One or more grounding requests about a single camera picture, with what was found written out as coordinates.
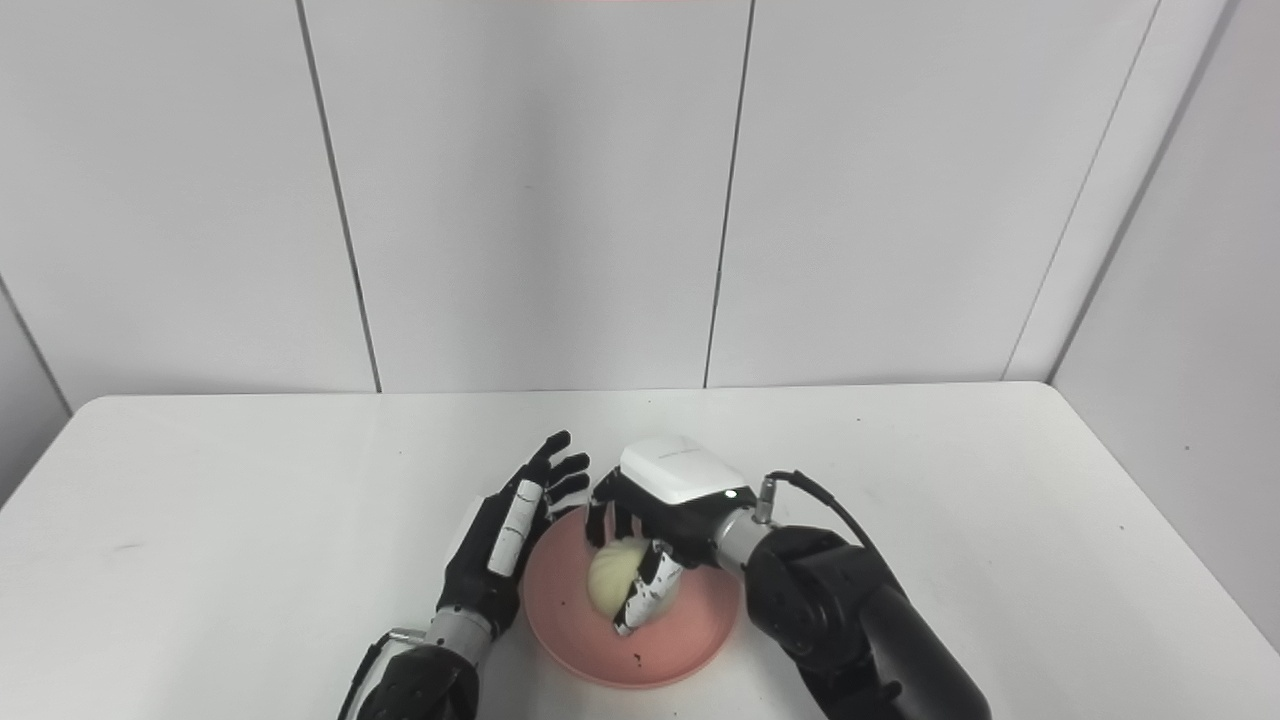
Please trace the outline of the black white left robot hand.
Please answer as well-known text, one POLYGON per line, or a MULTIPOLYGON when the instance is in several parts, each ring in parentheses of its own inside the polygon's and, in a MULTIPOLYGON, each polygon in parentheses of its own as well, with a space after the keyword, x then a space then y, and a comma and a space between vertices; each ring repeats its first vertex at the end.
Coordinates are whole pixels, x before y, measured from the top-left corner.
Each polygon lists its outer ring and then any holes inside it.
POLYGON ((562 516, 581 505, 589 487, 586 454, 562 454, 572 436, 559 430, 493 495, 485 497, 460 547, 445 565, 439 610, 483 619, 502 637, 520 609, 518 588, 532 547, 562 516))

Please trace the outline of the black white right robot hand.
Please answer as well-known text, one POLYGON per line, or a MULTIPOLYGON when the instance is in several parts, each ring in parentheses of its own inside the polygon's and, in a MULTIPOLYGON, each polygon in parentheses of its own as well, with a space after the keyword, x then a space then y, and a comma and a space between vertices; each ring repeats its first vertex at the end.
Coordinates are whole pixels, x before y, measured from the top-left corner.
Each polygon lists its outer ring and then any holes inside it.
POLYGON ((643 542, 634 579, 611 614, 614 632, 627 637, 648 624, 689 569, 744 578, 751 552, 771 532, 755 520, 755 502, 742 474, 695 439, 628 445, 593 488, 584 527, 594 550, 631 537, 643 542))

